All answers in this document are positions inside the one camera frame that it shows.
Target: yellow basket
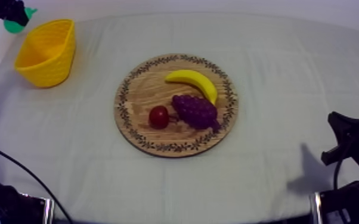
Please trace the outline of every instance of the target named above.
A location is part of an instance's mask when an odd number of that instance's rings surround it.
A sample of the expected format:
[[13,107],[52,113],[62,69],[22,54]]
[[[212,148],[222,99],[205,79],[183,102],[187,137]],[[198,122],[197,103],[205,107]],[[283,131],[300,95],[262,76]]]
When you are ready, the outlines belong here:
[[75,53],[72,20],[54,20],[28,33],[15,69],[38,87],[51,87],[67,79]]

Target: purple grapes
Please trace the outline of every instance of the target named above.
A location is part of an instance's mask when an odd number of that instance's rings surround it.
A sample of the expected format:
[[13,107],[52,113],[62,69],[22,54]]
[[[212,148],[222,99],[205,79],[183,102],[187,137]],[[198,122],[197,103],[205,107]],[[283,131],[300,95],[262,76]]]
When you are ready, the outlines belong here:
[[217,122],[217,108],[207,99],[190,95],[174,95],[171,105],[179,118],[195,129],[211,127],[217,131],[220,127]]

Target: black cable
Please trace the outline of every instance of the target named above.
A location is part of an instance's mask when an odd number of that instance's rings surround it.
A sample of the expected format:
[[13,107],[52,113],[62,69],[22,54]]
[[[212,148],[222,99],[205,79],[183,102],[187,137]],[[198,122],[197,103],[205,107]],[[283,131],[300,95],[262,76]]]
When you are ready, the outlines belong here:
[[39,182],[39,184],[42,185],[43,188],[45,188],[45,190],[47,191],[47,193],[49,193],[49,195],[51,196],[51,198],[53,198],[53,200],[55,201],[55,203],[58,205],[58,207],[60,208],[60,210],[63,212],[63,214],[65,215],[65,217],[67,218],[68,222],[70,224],[74,224],[74,222],[72,221],[70,215],[68,214],[68,212],[66,212],[66,210],[64,209],[64,207],[61,205],[61,203],[58,201],[58,199],[54,196],[54,194],[50,191],[50,189],[34,174],[32,173],[32,171],[30,171],[28,168],[26,168],[24,165],[22,165],[20,162],[18,162],[17,160],[13,159],[12,157],[10,157],[9,155],[7,155],[6,153],[3,153],[2,151],[0,151],[0,155],[2,155],[3,157],[9,159],[10,161],[12,161],[13,163],[15,163],[17,166],[21,167],[23,170],[25,170],[27,173],[29,173],[29,175],[31,175],[33,178],[35,178],[36,181]]
[[[338,174],[339,174],[339,170],[341,169],[341,164],[343,162],[343,160],[345,159],[346,155],[348,154],[349,149],[351,148],[353,143],[353,140],[349,140],[349,142],[347,143],[345,149],[343,150],[341,157],[339,158],[337,165],[335,166],[335,170],[334,170],[334,178],[333,178],[333,188],[334,190],[338,189]],[[341,217],[342,223],[348,223],[348,221],[346,220],[345,216],[343,215],[342,210],[338,210],[339,216]]]
[[350,141],[347,143],[347,145],[346,145],[344,151],[342,152],[341,157],[339,158],[339,160],[338,160],[338,162],[337,162],[337,165],[335,166],[334,177],[333,177],[333,188],[334,188],[334,190],[337,190],[337,189],[338,189],[338,174],[339,174],[339,170],[340,170],[340,168],[341,168],[341,164],[342,164],[343,160],[345,159],[346,155],[348,154],[348,151],[349,151],[349,149],[350,149],[350,147],[351,147],[351,145],[352,145],[352,142],[353,142],[353,140],[350,140]]

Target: table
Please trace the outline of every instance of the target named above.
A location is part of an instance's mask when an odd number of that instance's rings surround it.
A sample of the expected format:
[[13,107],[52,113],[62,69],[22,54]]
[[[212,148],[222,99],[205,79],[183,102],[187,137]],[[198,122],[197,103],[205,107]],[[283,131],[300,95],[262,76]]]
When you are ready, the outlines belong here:
[[[327,115],[359,118],[359,32],[246,14],[152,14],[76,24],[70,77],[36,89],[13,70],[24,36],[0,65],[0,149],[36,173],[76,220],[251,223],[308,213],[330,189],[336,145]],[[167,53],[205,57],[239,95],[239,116],[214,149],[177,160],[133,148],[113,119],[122,79]],[[344,162],[340,185],[359,179]],[[47,193],[0,157],[0,182]],[[62,217],[59,210],[57,217]]]

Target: wooden plate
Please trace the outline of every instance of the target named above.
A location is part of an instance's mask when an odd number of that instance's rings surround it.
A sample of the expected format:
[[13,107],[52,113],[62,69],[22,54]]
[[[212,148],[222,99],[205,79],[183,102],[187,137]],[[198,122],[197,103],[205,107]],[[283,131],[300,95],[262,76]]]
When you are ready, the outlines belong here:
[[[216,86],[218,99],[218,133],[212,129],[195,130],[186,123],[170,123],[162,130],[149,126],[148,115],[157,105],[164,105],[170,114],[173,95],[190,94],[203,97],[190,85],[166,83],[164,78],[179,69],[198,71]],[[117,90],[114,117],[118,129],[135,147],[160,157],[188,157],[202,153],[222,140],[234,125],[238,114],[238,97],[231,80],[210,61],[186,54],[167,54],[152,58],[134,68]]]

